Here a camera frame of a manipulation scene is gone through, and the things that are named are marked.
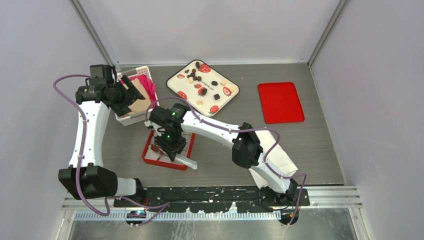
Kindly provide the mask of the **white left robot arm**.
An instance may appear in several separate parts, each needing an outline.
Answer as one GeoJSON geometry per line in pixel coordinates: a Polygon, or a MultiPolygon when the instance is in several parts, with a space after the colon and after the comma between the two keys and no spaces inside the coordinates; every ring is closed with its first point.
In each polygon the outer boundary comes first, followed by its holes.
{"type": "Polygon", "coordinates": [[[104,168],[102,144],[110,112],[126,115],[144,96],[127,76],[118,77],[114,66],[97,64],[89,70],[70,102],[78,111],[77,136],[68,167],[59,170],[58,179],[76,200],[124,196],[133,206],[141,206],[146,200],[141,181],[104,168]]]}

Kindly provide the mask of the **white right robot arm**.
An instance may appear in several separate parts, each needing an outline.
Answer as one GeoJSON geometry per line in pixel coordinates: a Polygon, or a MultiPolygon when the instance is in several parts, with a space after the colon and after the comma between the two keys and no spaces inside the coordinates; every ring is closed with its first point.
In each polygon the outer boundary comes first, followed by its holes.
{"type": "Polygon", "coordinates": [[[298,170],[280,146],[280,135],[272,128],[254,128],[249,123],[234,125],[197,112],[191,105],[159,105],[146,111],[145,126],[157,134],[157,142],[172,160],[179,159],[186,140],[183,132],[201,135],[231,149],[233,163],[260,176],[259,188],[269,187],[283,205],[297,199],[294,173],[298,170]]]}

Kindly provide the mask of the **metal tongs with grey handle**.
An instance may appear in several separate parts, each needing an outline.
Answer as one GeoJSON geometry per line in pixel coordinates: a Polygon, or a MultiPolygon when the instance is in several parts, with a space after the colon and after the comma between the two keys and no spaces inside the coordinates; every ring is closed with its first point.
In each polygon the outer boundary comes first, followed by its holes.
{"type": "Polygon", "coordinates": [[[151,165],[173,170],[186,171],[188,168],[194,170],[198,168],[198,164],[195,161],[180,154],[177,154],[174,162],[172,162],[168,158],[167,154],[156,145],[148,146],[144,159],[146,160],[146,162],[147,160],[149,160],[149,164],[151,165]]]}

